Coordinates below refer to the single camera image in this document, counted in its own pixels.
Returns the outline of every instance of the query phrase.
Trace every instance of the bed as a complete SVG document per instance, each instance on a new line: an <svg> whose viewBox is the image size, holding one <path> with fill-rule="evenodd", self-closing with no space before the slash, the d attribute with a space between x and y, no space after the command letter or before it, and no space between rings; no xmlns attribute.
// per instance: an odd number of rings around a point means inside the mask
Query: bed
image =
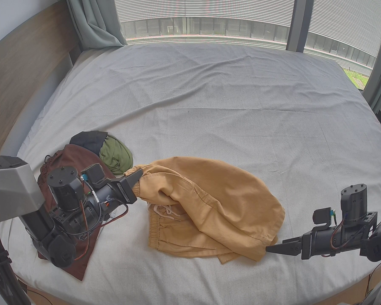
<svg viewBox="0 0 381 305"><path fill-rule="evenodd" d="M134 164L171 156L221 159L261 178L286 210L278 237L340 218L340 191L368 186L381 219L381 125L332 60L231 44L155 43L82 53L36 119L18 156L35 176L82 130L104 130ZM37 257L18 218L0 224L12 268L71 304L313 304L368 275L350 251L332 258L266 254L186 259L147 247L147 204L101 232L82 282Z"/></svg>

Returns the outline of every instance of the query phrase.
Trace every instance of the mattress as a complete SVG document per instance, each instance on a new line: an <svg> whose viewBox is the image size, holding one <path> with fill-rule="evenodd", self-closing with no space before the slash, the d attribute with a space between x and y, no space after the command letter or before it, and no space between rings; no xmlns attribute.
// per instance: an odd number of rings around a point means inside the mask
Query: mattress
<svg viewBox="0 0 381 305"><path fill-rule="evenodd" d="M368 209L381 219L381 125L332 60L206 43L88 51L18 155L38 176L45 155L82 130L119 137L134 164L196 156L251 172L285 208L280 241L309 231L315 209L332 207L340 220L340 191L351 184L368 186ZM14 272L72 304L311 304L376 266L358 250L222 265L148 248L147 234L147 204L138 200L103 229L80 282L37 257L18 218L0 225Z"/></svg>

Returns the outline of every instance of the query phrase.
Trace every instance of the brown garment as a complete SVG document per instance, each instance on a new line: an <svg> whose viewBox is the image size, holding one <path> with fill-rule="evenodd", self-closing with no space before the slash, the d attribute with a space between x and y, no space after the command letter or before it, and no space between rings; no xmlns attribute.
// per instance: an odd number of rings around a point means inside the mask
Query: brown garment
<svg viewBox="0 0 381 305"><path fill-rule="evenodd" d="M45 209L47 211L50 211L52 207L56 205L56 202L52 196L50 188L46 184L47 174L51 170L61 166L73 166L80 173L83 169L95 163L99 163L102 166L106 177L110 179L115 178L113 173L102 162L99 156L77 145L73 145L73 144L66 145L63 150L57 151L52 157L47 159L46 163L42 165L40 170L41 175L38 177L38 186L40 187L41 192L44 195L44 198L46 201ZM75 261L70 267L65 268L63 270L65 270L72 276L78 278L79 280L82 280L85 274L87 264L89 262L89 258L93 252L93 248L95 247L95 243L96 243L96 239L98 235L99 235L99 229L95 229L89 238L89 248L86 255L82 257L80 260ZM76 256L80 256L85 251L85 248L86 248L86 241L79 241L76 244ZM38 257L40 259L45 259L45 257L43 257L40 253L38 253Z"/></svg>
<svg viewBox="0 0 381 305"><path fill-rule="evenodd" d="M260 261L276 243L284 208L264 182L223 161L173 157L139 165L134 186L149 207L148 246L181 257L244 255Z"/></svg>

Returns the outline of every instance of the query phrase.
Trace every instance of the drawstring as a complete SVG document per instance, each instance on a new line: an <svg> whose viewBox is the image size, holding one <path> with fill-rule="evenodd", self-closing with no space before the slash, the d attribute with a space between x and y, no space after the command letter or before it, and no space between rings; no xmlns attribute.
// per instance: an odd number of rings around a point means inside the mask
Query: drawstring
<svg viewBox="0 0 381 305"><path fill-rule="evenodd" d="M180 221L179 219L176 219L172 216L165 216L163 215L159 210L158 210L158 207L164 207L165 208L165 211L167 212L167 215L170 215L170 214L173 214L177 217L180 217L181 215L178 215L177 213L173 212L172 210L172 206L164 206L164 205L153 205L152 203L149 203L147 202L147 205L148 207L151 207L151 206L154 206L153 210L158 214L160 215L161 217L164 217L164 218L169 218L169 219L172 219L172 220L176 220L176 221Z"/></svg>

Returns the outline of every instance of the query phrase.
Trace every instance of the wooden panel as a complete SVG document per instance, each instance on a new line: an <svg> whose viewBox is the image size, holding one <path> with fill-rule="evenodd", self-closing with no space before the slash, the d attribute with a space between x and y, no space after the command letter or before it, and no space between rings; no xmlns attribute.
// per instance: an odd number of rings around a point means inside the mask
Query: wooden panel
<svg viewBox="0 0 381 305"><path fill-rule="evenodd" d="M0 148L30 97L78 42L66 0L0 41Z"/></svg>

